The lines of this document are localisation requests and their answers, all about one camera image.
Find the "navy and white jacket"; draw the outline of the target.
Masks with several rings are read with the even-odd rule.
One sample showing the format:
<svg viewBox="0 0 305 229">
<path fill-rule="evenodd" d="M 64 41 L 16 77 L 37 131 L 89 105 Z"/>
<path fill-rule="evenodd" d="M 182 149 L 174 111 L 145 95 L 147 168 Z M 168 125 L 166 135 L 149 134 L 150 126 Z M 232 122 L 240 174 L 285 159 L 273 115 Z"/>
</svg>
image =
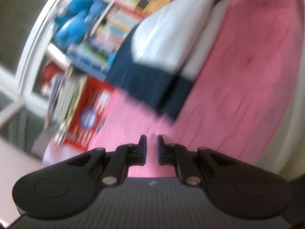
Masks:
<svg viewBox="0 0 305 229">
<path fill-rule="evenodd" d="M 137 24 L 107 83 L 176 119 L 214 43 L 230 0 L 173 0 Z"/>
</svg>

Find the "pink bunny print towel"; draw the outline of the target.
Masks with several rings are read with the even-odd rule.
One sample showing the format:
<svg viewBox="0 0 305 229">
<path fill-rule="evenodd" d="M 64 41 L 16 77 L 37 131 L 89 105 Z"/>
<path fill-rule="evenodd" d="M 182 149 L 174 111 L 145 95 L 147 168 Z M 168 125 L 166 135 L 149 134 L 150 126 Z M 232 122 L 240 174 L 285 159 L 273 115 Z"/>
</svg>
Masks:
<svg viewBox="0 0 305 229">
<path fill-rule="evenodd" d="M 118 90 L 90 148 L 112 151 L 146 135 L 146 164 L 131 177 L 175 175 L 158 164 L 158 135 L 280 173 L 304 132 L 303 41 L 303 0 L 232 0 L 177 120 Z"/>
</svg>

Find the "blue plush toy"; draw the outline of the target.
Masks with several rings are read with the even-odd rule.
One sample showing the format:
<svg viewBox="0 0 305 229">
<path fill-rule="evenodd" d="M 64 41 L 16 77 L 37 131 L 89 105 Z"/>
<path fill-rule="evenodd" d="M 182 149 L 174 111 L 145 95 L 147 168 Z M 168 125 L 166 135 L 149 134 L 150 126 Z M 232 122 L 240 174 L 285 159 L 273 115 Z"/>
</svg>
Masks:
<svg viewBox="0 0 305 229">
<path fill-rule="evenodd" d="M 58 27 L 54 42 L 58 49 L 66 52 L 72 44 L 80 44 L 104 9 L 102 0 L 71 0 L 54 18 Z"/>
</svg>

